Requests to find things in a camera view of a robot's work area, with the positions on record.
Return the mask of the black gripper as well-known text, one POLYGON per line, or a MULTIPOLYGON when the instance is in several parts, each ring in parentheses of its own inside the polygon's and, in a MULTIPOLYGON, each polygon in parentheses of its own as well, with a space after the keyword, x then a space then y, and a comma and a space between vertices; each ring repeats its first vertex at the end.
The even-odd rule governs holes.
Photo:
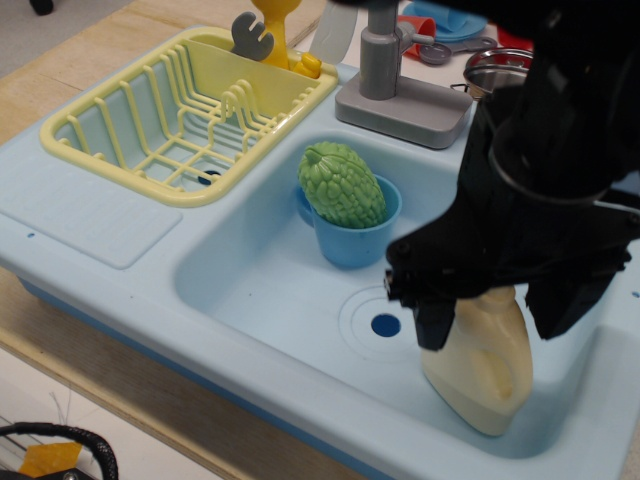
POLYGON ((441 350, 455 298, 528 284, 525 302, 539 337, 569 331, 601 299, 630 256, 633 197, 619 190, 582 206, 491 199, 483 212, 457 194, 434 221, 393 241, 385 286, 413 308, 418 344, 441 350))

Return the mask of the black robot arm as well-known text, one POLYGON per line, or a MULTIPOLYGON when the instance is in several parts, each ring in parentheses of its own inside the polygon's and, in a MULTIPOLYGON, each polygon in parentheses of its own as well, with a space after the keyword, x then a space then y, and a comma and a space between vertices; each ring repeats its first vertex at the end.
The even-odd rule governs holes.
POLYGON ((525 82, 477 105, 457 192, 392 242, 388 296, 419 345, 442 349, 456 303, 524 284, 539 336, 566 333, 602 297, 639 236, 639 6, 633 1, 456 1, 529 39, 525 82))

